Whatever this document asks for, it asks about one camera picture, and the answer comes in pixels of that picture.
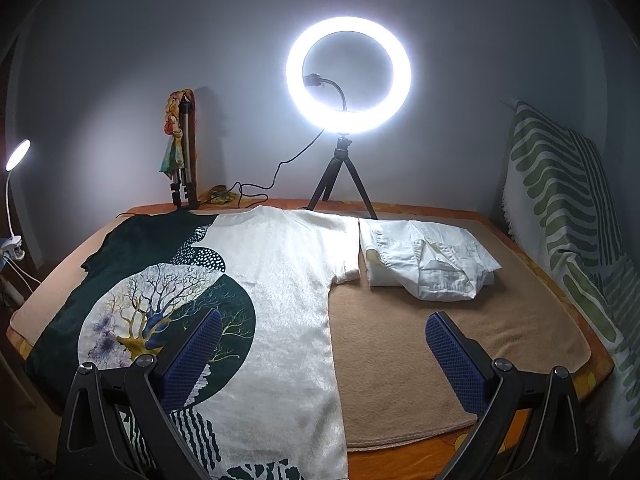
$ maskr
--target ring light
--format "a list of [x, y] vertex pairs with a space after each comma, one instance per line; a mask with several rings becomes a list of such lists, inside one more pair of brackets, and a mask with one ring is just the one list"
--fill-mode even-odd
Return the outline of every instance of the ring light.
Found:
[[[376, 40], [391, 58], [391, 90], [385, 99], [373, 108], [360, 112], [333, 110], [316, 101], [306, 90], [302, 79], [306, 54], [319, 40], [336, 32], [365, 34]], [[380, 126], [400, 109], [411, 86], [411, 67], [402, 44], [386, 28], [363, 18], [343, 16], [316, 23], [296, 40], [287, 59], [287, 85], [293, 102], [311, 123], [328, 132], [357, 134]]]

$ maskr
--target dark green fabric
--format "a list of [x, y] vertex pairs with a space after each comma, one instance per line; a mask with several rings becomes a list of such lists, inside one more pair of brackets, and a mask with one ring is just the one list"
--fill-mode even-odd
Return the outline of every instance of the dark green fabric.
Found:
[[216, 215], [177, 211], [165, 215], [136, 215], [109, 233], [100, 250], [82, 268], [84, 281], [44, 329], [25, 364], [30, 379], [53, 402], [64, 406], [78, 368], [78, 337], [90, 310], [120, 280], [148, 266], [169, 262], [196, 228]]

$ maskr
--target white shirt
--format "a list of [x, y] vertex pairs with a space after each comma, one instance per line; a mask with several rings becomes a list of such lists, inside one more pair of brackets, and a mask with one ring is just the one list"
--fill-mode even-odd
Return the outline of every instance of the white shirt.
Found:
[[421, 300], [471, 300], [500, 269], [469, 231], [446, 224], [360, 219], [360, 245], [369, 285], [402, 285]]

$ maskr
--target white dotted pattern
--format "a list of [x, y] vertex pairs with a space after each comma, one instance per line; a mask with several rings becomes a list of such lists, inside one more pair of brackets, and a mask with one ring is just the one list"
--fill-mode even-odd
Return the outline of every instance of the white dotted pattern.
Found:
[[192, 247], [194, 243], [204, 238], [210, 225], [198, 227], [194, 234], [182, 244], [169, 263], [174, 265], [198, 265], [225, 272], [225, 261], [216, 251], [206, 247]]

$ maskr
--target striped blanket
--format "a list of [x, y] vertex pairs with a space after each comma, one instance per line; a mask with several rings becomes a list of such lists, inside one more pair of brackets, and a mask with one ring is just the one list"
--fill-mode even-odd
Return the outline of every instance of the striped blanket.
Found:
[[640, 279], [593, 142], [518, 102], [504, 187], [511, 233], [571, 298], [615, 370], [590, 413], [603, 457], [640, 428]]

